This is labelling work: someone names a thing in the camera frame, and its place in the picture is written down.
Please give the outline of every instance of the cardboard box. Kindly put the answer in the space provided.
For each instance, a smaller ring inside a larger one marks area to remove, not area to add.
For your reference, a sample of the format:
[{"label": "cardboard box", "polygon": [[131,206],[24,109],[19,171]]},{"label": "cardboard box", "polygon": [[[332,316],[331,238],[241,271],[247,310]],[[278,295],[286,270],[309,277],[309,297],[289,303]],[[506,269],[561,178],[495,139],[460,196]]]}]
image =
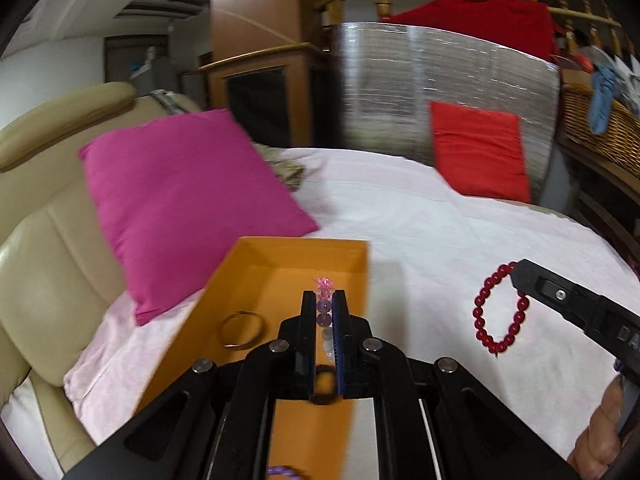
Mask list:
[{"label": "cardboard box", "polygon": [[[219,340],[222,321],[239,310],[263,317],[266,329],[257,345],[275,339],[280,322],[300,314],[304,290],[315,290],[315,278],[326,276],[345,290],[351,314],[363,316],[367,291],[367,243],[321,238],[240,238],[213,274],[206,291],[184,323],[156,370],[138,411],[155,399],[198,358],[217,365],[244,359],[249,350],[233,352]],[[242,341],[238,327],[236,341]],[[316,362],[327,364],[321,329]],[[356,401],[329,406],[305,401],[278,401],[271,437],[270,465],[290,465],[314,480],[340,478]]]}]

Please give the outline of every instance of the silver bolt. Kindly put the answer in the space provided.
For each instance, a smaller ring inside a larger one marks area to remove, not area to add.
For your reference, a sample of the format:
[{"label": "silver bolt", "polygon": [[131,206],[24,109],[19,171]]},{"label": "silver bolt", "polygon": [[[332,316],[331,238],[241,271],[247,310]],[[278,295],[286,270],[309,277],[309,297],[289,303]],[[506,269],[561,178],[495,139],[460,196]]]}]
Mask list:
[{"label": "silver bolt", "polygon": [[198,375],[205,374],[212,368],[213,368],[213,363],[211,362],[210,359],[207,359],[207,358],[197,359],[193,363],[193,365],[191,365],[191,370],[196,372]]},{"label": "silver bolt", "polygon": [[289,342],[284,339],[274,339],[269,343],[269,350],[279,354],[281,352],[286,352],[289,349]]},{"label": "silver bolt", "polygon": [[451,357],[438,359],[438,368],[444,373],[450,374],[458,369],[458,362]]},{"label": "silver bolt", "polygon": [[377,337],[369,337],[362,342],[362,347],[367,352],[377,352],[382,348],[382,341]]}]

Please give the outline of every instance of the red cloth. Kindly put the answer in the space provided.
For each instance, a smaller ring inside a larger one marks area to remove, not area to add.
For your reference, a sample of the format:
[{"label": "red cloth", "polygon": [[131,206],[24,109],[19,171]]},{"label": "red cloth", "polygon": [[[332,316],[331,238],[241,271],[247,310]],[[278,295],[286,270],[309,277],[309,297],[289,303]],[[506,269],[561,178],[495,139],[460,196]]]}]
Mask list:
[{"label": "red cloth", "polygon": [[525,0],[433,0],[388,23],[440,28],[551,61],[554,22],[545,4]]},{"label": "red cloth", "polygon": [[531,202],[520,118],[431,102],[436,169],[457,192]]}]

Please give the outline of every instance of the pink pillow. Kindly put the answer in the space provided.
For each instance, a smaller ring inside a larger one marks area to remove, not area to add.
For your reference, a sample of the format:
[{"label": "pink pillow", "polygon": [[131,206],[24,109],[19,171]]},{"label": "pink pillow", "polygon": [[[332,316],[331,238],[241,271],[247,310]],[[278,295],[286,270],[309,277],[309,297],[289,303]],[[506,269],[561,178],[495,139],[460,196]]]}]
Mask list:
[{"label": "pink pillow", "polygon": [[116,130],[79,156],[139,325],[202,288],[238,237],[318,228],[227,110]]}]

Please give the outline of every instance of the leather headrest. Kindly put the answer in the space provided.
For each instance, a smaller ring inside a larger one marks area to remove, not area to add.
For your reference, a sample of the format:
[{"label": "leather headrest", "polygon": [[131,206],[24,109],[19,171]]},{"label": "leather headrest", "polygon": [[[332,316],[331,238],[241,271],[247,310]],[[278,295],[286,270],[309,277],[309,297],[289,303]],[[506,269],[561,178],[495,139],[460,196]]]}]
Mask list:
[{"label": "leather headrest", "polygon": [[112,82],[83,88],[35,107],[0,130],[0,171],[92,123],[133,106],[135,89]]}]

